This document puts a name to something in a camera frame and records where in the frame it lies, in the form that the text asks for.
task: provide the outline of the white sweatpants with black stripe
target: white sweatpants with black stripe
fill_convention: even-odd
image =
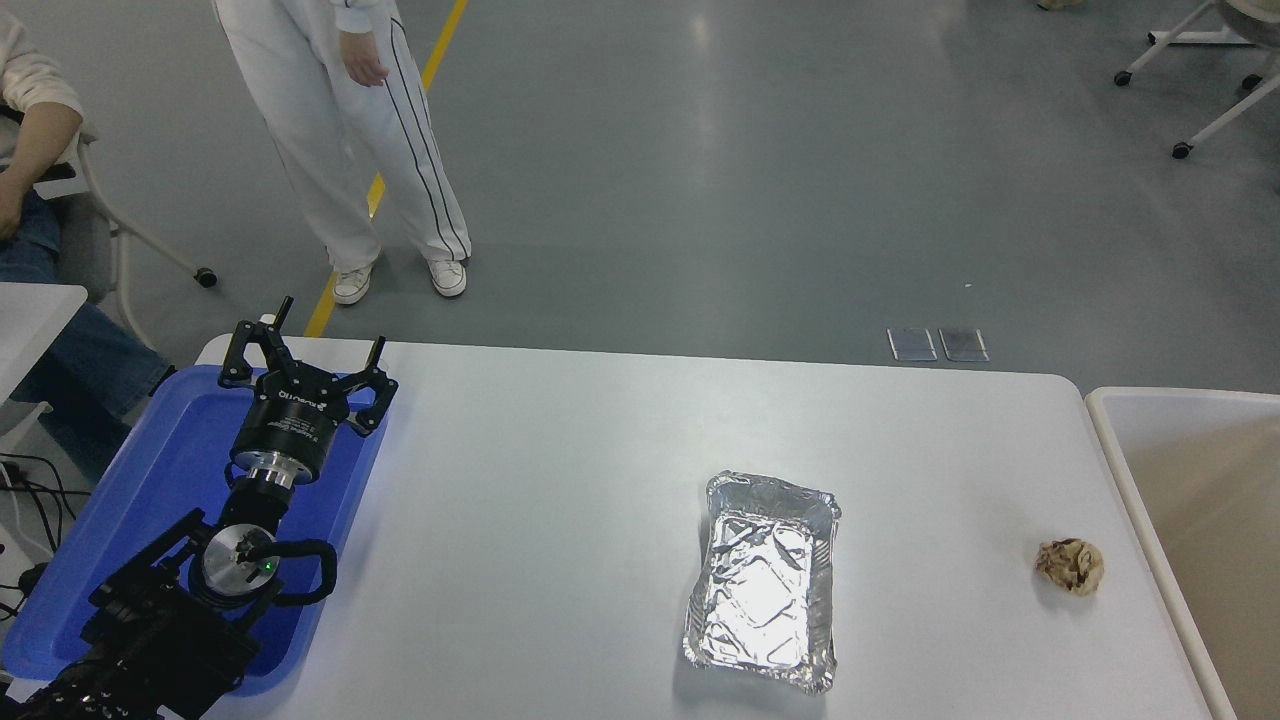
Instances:
[[[351,160],[348,128],[374,152],[387,195],[419,251],[433,260],[471,255],[396,0],[371,10],[378,54],[390,70],[383,87],[364,87],[347,76],[333,5],[325,0],[214,5],[302,213],[335,270],[362,268],[381,250]]]

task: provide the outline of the white desk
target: white desk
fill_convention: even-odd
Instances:
[[[289,347],[349,372],[369,343]],[[206,717],[1208,717],[1062,378],[404,343],[384,359],[402,389],[310,652]],[[824,696],[681,657],[704,487],[726,468],[844,509]],[[1093,597],[1032,570],[1068,536],[1106,553]]]
[[[0,400],[18,387],[86,297],[79,286],[0,282]]]

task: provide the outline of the crumpled brown paper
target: crumpled brown paper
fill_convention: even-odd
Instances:
[[[1102,582],[1102,551],[1080,538],[1041,543],[1036,571],[1073,594],[1092,594]]]

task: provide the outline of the black robot arm segment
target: black robot arm segment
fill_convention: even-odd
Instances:
[[[111,573],[88,598],[96,611],[81,638],[90,650],[28,701],[0,698],[0,720],[150,720],[160,706],[196,720],[242,683],[261,651],[250,630],[270,607],[311,605],[333,592],[334,547],[276,534],[297,487],[320,477],[338,427],[369,436],[397,384],[378,368],[385,338],[346,377],[294,360],[279,332],[291,304],[285,297],[270,323],[238,323],[218,375],[221,387],[253,391],[218,519],[209,524],[192,510]],[[266,359],[256,378],[244,360],[250,343]],[[348,398],[366,387],[372,404],[352,413]],[[174,482],[183,480],[175,471]],[[311,556],[319,584],[283,592],[280,562]]]

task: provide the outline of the foil container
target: foil container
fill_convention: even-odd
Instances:
[[[689,596],[685,657],[831,689],[831,493],[763,475],[723,471],[707,484],[710,536]]]

